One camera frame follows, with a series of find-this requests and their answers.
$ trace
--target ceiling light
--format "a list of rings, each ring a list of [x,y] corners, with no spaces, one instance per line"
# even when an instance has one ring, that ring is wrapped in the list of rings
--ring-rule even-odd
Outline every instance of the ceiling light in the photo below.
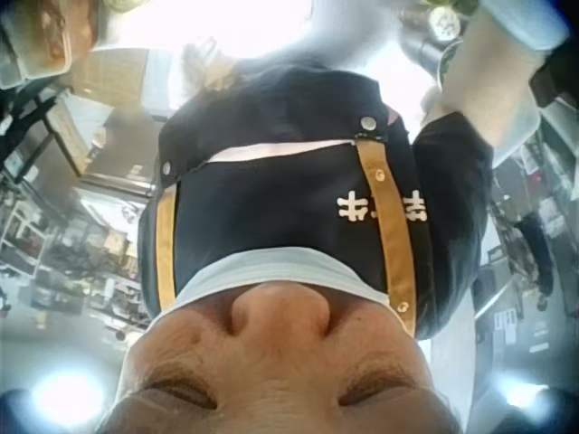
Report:
[[[254,58],[308,31],[312,0],[154,0],[117,17],[117,45],[178,50],[214,40],[235,58]]]
[[[544,384],[524,382],[515,384],[507,390],[507,403],[520,409],[527,409],[533,405],[537,394],[545,389],[548,389],[548,386]]]
[[[104,401],[99,384],[82,373],[55,374],[36,387],[33,397],[40,412],[65,428],[98,416]]]

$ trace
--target eye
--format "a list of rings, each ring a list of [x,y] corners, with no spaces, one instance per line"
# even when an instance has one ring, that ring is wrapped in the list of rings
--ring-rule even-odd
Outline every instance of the eye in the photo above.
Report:
[[[157,382],[147,387],[148,389],[157,390],[167,393],[181,401],[189,402],[205,410],[216,410],[217,403],[197,384],[186,381],[170,380]]]
[[[408,377],[391,377],[383,373],[371,373],[353,382],[339,399],[341,407],[357,405],[373,396],[394,387],[413,387],[413,380]]]

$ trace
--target metal snap button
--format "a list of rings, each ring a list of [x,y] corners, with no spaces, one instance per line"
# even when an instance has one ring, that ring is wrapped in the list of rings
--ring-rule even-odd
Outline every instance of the metal snap button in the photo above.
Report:
[[[163,164],[163,175],[169,175],[171,173],[171,163],[165,161]]]
[[[386,179],[386,174],[384,173],[384,170],[376,170],[376,181],[378,182],[383,182],[383,180]]]
[[[369,116],[363,117],[360,121],[362,128],[366,131],[374,131],[378,124],[376,124],[376,119],[370,118]]]
[[[398,305],[398,308],[396,310],[398,312],[400,312],[401,314],[403,314],[404,312],[406,312],[408,310],[409,307],[410,307],[410,305],[408,303],[406,303],[405,301],[403,301],[400,305]]]

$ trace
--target yellow apron strap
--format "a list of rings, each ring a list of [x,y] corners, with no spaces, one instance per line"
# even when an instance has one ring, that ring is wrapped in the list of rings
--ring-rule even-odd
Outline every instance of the yellow apron strap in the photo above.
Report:
[[[356,147],[377,211],[390,306],[398,312],[408,334],[414,336],[416,283],[402,200],[388,167],[385,146],[373,140],[357,140]]]
[[[157,205],[157,292],[161,311],[171,306],[176,297],[173,267],[176,197],[177,186],[173,184],[163,192]]]

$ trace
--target sleeve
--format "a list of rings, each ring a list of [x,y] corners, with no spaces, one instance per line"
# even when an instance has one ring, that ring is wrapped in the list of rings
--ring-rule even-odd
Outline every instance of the sleeve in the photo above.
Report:
[[[493,149],[461,113],[427,125],[413,145],[432,239],[441,330],[477,276],[487,224]]]

